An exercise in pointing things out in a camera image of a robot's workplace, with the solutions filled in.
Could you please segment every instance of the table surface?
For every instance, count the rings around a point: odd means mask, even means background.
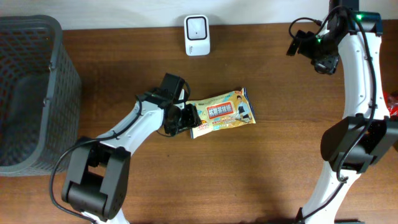
[[[123,204],[133,223],[239,223],[293,218],[310,198],[320,140],[344,110],[344,79],[285,55],[288,24],[212,26],[211,53],[185,55],[182,27],[70,30],[64,44],[83,81],[80,133],[95,137],[132,110],[165,72],[199,100],[246,87],[257,124],[195,140],[151,134],[132,157]],[[297,28],[315,30],[313,24]],[[398,21],[384,21],[384,91],[398,89]],[[390,150],[348,192],[337,219],[397,223],[398,153]],[[55,192],[65,174],[57,176]],[[55,208],[49,177],[0,177],[0,223],[86,223]]]

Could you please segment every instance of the gray container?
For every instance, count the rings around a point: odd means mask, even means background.
[[[0,175],[50,174],[76,141],[80,96],[54,18],[0,18]]]

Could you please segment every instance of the yellow package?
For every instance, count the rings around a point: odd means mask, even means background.
[[[187,103],[197,107],[201,119],[201,125],[191,129],[193,139],[212,131],[256,123],[246,88],[205,100],[190,100]]]

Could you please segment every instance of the printed person on package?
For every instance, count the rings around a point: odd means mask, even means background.
[[[249,120],[251,120],[249,106],[244,101],[242,101],[242,96],[237,96],[236,99],[239,102],[238,108],[236,109],[239,113],[236,115],[236,118],[237,119],[249,118]]]

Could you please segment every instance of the white background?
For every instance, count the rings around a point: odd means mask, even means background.
[[[327,0],[0,0],[0,16],[46,14],[63,29],[182,26],[190,14],[208,16],[210,25],[323,19]],[[360,0],[360,10],[398,19],[398,0]]]

